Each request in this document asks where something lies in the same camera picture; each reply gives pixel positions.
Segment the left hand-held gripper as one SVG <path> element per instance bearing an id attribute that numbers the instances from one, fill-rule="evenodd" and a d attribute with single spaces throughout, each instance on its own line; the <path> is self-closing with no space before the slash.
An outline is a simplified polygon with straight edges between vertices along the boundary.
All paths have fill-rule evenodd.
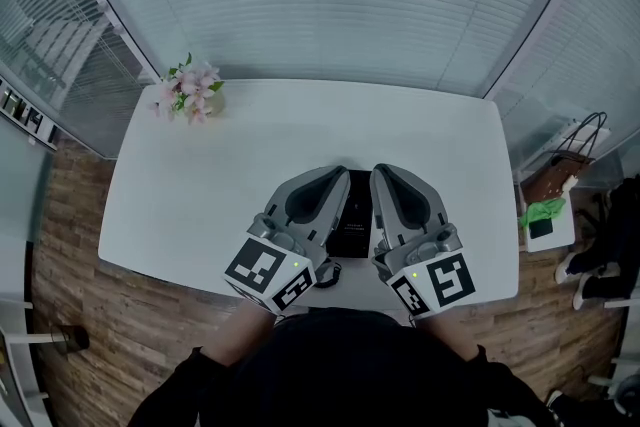
<path id="1" fill-rule="evenodd" d="M 330 286 L 326 243 L 350 189 L 344 166 L 312 169 L 282 183 L 255 216 L 222 278 L 276 315 L 314 287 Z"/>

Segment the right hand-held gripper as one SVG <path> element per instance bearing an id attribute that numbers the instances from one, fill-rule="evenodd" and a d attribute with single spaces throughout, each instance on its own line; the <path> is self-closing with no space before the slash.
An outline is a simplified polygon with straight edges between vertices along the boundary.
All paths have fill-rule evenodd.
<path id="1" fill-rule="evenodd" d="M 370 189 L 382 233 L 372 263 L 410 316 L 435 315 L 476 292 L 458 230 L 434 187 L 403 168 L 378 164 Z"/>

